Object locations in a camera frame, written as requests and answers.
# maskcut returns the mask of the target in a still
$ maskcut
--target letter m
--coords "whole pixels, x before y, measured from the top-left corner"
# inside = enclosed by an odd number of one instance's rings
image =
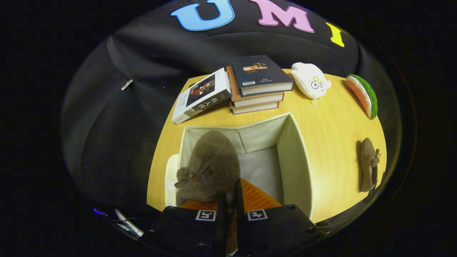
[[[298,9],[293,6],[289,6],[287,10],[283,10],[273,2],[269,0],[249,0],[255,2],[259,6],[262,18],[259,23],[262,25],[276,26],[279,22],[273,19],[273,14],[281,21],[285,26],[290,26],[292,20],[295,19],[294,28],[303,30],[306,32],[314,32],[311,25],[309,24],[307,12]]]

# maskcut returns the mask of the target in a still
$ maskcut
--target stack of books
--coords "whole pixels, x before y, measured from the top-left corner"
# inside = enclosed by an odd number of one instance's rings
[[[291,91],[292,79],[266,55],[236,59],[227,67],[234,114],[275,109]]]

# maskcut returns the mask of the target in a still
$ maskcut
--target brown shoe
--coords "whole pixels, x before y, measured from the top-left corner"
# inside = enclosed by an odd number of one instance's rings
[[[377,184],[377,164],[379,163],[379,149],[374,150],[373,143],[369,138],[362,142],[360,162],[362,166],[361,192],[372,190]]]

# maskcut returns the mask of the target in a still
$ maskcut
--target yellow tabletop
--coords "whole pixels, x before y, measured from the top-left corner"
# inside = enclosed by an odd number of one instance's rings
[[[290,75],[289,69],[283,70]],[[181,93],[204,77],[189,79]],[[185,126],[240,127],[286,112],[294,115],[308,153],[313,185],[311,221],[316,223],[328,219],[360,202],[368,195],[368,192],[359,191],[360,143],[369,137],[375,149],[380,149],[378,186],[386,169],[383,129],[377,117],[373,120],[368,118],[359,100],[345,85],[344,78],[329,74],[325,74],[325,78],[332,82],[332,87],[322,98],[318,98],[316,105],[312,105],[313,100],[294,85],[292,91],[286,92],[278,109],[233,115],[229,103],[223,102],[181,124],[175,124],[171,121],[175,101],[155,149],[147,203],[158,210],[166,207],[165,169],[168,159],[179,153]]]

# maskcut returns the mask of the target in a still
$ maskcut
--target blue letter u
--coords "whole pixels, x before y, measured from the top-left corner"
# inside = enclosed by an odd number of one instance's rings
[[[223,26],[233,20],[235,13],[229,3],[230,0],[208,0],[207,3],[216,5],[219,17],[212,20],[202,20],[197,12],[200,4],[186,5],[171,13],[171,16],[178,17],[179,23],[186,30],[207,30]]]

